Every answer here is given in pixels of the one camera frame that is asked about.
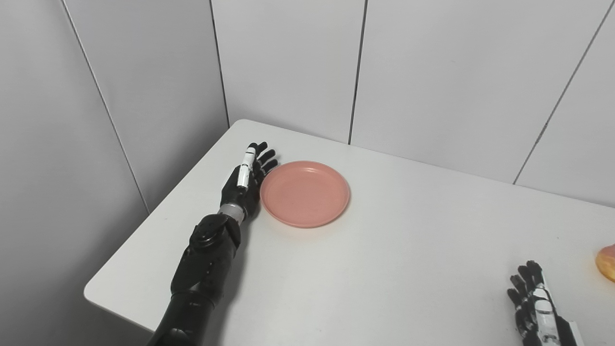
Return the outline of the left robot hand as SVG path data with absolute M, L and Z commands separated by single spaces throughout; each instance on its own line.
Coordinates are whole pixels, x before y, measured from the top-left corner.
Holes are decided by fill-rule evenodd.
M 264 178 L 279 165 L 267 142 L 248 145 L 242 163 L 236 166 L 221 190 L 220 205 L 236 205 L 244 218 L 252 217 L 260 200 Z

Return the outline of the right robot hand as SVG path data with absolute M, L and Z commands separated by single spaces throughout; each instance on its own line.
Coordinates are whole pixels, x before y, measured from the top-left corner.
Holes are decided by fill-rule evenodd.
M 542 267 L 533 260 L 510 276 L 513 287 L 507 295 L 515 307 L 515 324 L 524 346 L 583 346 L 573 321 L 558 313 Z

